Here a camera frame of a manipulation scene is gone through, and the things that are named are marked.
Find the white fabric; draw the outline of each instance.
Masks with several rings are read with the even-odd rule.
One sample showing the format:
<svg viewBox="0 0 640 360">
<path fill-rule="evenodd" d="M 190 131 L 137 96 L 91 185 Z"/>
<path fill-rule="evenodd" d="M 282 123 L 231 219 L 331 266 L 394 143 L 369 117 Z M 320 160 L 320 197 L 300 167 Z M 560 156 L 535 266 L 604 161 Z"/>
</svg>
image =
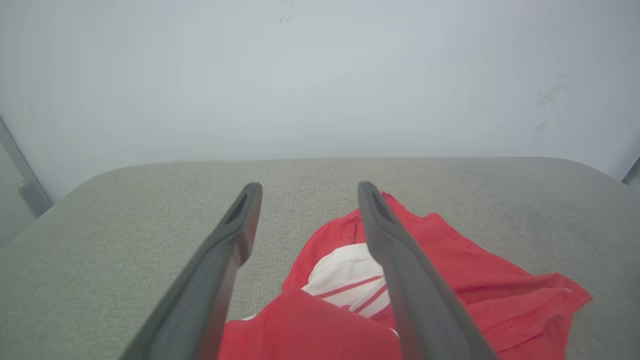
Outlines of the white fabric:
<svg viewBox="0 0 640 360">
<path fill-rule="evenodd" d="M 302 290 L 368 318 L 390 304 L 388 291 L 380 294 L 383 288 L 382 267 L 371 257 L 367 244 L 360 243 L 339 247 L 320 259 Z"/>
</svg>

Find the gray table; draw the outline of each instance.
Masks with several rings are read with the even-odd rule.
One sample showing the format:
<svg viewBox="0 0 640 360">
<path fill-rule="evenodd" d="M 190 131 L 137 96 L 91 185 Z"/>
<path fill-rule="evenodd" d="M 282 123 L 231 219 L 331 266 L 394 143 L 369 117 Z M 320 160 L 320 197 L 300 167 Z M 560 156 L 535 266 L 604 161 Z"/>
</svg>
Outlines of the gray table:
<svg viewBox="0 0 640 360">
<path fill-rule="evenodd" d="M 357 207 L 368 179 L 418 215 L 534 274 L 560 272 L 594 300 L 569 359 L 640 354 L 640 193 L 552 158 L 167 163 L 85 182 L 0 250 L 0 359 L 114 359 L 240 189 L 264 187 L 253 255 L 230 319 L 260 311 L 306 240 Z"/>
</svg>

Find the red shirt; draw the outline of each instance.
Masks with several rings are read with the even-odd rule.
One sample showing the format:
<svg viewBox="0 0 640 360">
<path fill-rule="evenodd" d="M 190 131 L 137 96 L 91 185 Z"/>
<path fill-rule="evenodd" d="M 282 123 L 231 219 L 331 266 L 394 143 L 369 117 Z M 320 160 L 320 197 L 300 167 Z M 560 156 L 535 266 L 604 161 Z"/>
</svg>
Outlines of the red shirt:
<svg viewBox="0 0 640 360">
<path fill-rule="evenodd" d="M 564 359 L 573 312 L 591 300 L 589 293 L 557 273 L 533 276 L 472 243 L 440 215 L 421 218 L 393 196 L 383 196 L 501 359 Z M 226 324 L 219 358 L 401 359 L 392 310 L 383 302 L 388 298 L 384 280 L 375 291 L 361 291 L 365 298 L 357 301 L 352 298 L 358 289 L 374 286 L 370 281 L 379 282 L 379 277 L 362 281 L 361 274 L 354 275 L 351 287 L 345 286 L 350 275 L 341 274 L 352 274 L 360 265 L 336 261 L 336 254 L 342 251 L 344 257 L 344 250 L 358 243 L 365 243 L 360 210 L 320 228 L 295 260 L 282 295 L 255 318 Z M 322 270 L 316 265 L 323 258 L 323 263 L 333 259 L 331 266 L 344 263 L 344 271 L 331 273 L 339 279 L 325 274 L 317 280 L 320 275 L 314 275 L 312 282 L 320 283 L 310 284 L 310 275 Z M 334 291 L 308 290 L 331 288 L 334 280 Z M 351 297 L 335 295 L 343 290 Z M 379 306 L 362 311 L 373 302 Z"/>
</svg>

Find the red stripe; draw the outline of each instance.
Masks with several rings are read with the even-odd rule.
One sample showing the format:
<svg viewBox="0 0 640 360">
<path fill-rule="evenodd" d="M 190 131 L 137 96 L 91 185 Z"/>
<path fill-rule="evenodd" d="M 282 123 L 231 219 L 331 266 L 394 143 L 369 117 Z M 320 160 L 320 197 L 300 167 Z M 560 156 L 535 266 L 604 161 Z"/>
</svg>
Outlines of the red stripe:
<svg viewBox="0 0 640 360">
<path fill-rule="evenodd" d="M 362 310 L 364 310 L 365 307 L 371 305 L 372 302 L 376 301 L 377 298 L 380 297 L 380 295 L 382 295 L 382 293 L 385 292 L 385 290 L 387 290 L 387 284 L 385 284 L 383 287 L 381 287 L 378 291 L 376 291 L 375 294 L 373 294 L 372 297 L 369 298 L 369 300 L 365 301 L 364 304 L 358 306 L 357 309 L 355 309 L 353 312 L 354 313 L 359 313 Z"/>
<path fill-rule="evenodd" d="M 331 295 L 335 295 L 337 293 L 341 293 L 341 292 L 347 291 L 349 289 L 357 288 L 360 285 L 367 284 L 369 282 L 376 281 L 378 279 L 382 279 L 382 275 L 374 276 L 374 277 L 371 277 L 370 279 L 366 279 L 366 280 L 363 280 L 363 281 L 358 281 L 358 282 L 356 282 L 354 284 L 343 286 L 341 288 L 337 288 L 336 290 L 332 290 L 332 291 L 326 292 L 324 294 L 316 295 L 316 297 L 319 297 L 320 299 L 323 299 L 325 297 L 329 297 Z"/>
</svg>

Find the white wall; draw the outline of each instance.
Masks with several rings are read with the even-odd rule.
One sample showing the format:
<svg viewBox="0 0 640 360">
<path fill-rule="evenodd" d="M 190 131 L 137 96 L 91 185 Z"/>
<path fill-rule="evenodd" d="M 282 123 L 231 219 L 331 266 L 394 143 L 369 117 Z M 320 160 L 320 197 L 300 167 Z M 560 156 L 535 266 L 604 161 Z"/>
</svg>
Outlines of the white wall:
<svg viewBox="0 0 640 360">
<path fill-rule="evenodd" d="M 172 160 L 640 156 L 636 0 L 3 0 L 0 114 L 53 200 Z"/>
</svg>

